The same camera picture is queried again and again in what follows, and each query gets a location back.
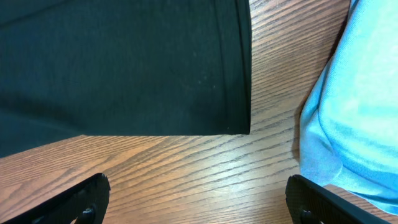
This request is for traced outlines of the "black t-shirt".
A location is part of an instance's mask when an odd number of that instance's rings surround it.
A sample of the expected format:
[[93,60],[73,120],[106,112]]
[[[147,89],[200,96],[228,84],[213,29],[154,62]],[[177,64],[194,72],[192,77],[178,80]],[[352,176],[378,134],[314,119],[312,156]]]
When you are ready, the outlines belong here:
[[2,157],[250,125],[248,1],[1,0]]

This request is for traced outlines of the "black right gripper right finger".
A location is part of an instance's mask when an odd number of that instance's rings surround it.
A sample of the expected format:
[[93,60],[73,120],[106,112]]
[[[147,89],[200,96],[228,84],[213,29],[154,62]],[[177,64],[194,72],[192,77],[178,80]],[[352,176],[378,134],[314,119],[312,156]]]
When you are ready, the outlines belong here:
[[294,224],[389,224],[301,175],[288,178],[285,195]]

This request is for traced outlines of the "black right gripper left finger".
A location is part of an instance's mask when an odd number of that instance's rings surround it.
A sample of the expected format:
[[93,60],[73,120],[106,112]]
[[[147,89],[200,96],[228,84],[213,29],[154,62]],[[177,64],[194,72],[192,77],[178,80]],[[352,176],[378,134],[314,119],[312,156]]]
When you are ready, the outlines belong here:
[[108,178],[97,173],[5,224],[102,224],[110,190]]

